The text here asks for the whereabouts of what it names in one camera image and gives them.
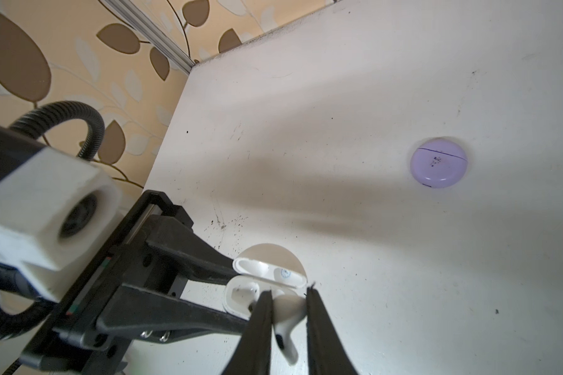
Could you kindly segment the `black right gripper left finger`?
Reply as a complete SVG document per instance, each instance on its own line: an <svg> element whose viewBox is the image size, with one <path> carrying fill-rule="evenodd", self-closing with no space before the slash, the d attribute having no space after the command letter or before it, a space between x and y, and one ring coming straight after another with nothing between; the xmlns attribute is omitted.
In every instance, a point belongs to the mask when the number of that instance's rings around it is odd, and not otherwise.
<svg viewBox="0 0 563 375"><path fill-rule="evenodd" d="M273 326L273 298L263 292L242 337L222 374L269 375Z"/></svg>

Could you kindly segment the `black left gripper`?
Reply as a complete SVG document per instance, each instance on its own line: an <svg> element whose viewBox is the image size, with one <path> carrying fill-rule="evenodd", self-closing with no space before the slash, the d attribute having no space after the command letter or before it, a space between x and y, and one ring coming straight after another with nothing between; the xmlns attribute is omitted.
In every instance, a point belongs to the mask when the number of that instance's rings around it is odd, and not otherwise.
<svg viewBox="0 0 563 375"><path fill-rule="evenodd" d="M170 344L241 335L247 320L174 298L187 279L226 285L239 276L232 259L192 226L165 193L144 192L23 349L22 366L43 374L121 374L131 340Z"/></svg>

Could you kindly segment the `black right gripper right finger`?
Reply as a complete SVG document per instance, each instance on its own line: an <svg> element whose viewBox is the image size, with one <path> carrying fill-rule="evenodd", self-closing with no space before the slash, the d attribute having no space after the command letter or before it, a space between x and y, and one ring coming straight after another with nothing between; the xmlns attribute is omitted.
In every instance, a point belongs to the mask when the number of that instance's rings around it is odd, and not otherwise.
<svg viewBox="0 0 563 375"><path fill-rule="evenodd" d="M307 289L307 353L310 375L357 374L317 289Z"/></svg>

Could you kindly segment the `white earbud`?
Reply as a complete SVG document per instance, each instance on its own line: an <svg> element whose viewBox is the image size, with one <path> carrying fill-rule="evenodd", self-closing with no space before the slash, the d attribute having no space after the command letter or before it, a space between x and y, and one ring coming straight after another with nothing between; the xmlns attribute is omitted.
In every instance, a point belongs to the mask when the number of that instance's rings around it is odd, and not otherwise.
<svg viewBox="0 0 563 375"><path fill-rule="evenodd" d="M307 315L306 298L298 295L280 295L273 299L273 330L281 354L290 366L297 364L299 354L291 334Z"/></svg>

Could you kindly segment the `white round earbud case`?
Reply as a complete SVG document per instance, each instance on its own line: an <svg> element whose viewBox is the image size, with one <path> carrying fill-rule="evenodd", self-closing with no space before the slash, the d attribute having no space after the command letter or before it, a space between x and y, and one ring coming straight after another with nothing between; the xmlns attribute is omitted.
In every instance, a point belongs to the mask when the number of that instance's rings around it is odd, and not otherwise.
<svg viewBox="0 0 563 375"><path fill-rule="evenodd" d="M223 307L244 320L262 292L270 291L275 298L296 295L308 282L302 262L287 248L271 243L247 248L233 259L232 267L237 275L225 285Z"/></svg>

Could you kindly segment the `purple earbud charging case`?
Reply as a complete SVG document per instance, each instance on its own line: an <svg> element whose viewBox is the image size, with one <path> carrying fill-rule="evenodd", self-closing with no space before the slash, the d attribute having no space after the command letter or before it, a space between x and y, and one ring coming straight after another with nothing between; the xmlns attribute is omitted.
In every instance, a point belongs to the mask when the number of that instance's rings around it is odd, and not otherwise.
<svg viewBox="0 0 563 375"><path fill-rule="evenodd" d="M413 178L426 187L448 188L464 177L468 165L468 157L458 143L435 138L414 151L410 171Z"/></svg>

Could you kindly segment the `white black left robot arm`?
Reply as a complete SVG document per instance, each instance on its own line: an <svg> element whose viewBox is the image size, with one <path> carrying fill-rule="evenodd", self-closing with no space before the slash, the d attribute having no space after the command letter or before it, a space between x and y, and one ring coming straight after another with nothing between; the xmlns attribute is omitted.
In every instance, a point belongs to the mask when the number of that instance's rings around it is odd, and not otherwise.
<svg viewBox="0 0 563 375"><path fill-rule="evenodd" d="M246 329L181 298L188 281L230 281L231 259L163 192L122 214L120 189L92 164L104 133L99 112L72 101L0 127L0 342L33 331L18 362L39 371L115 374L135 340Z"/></svg>

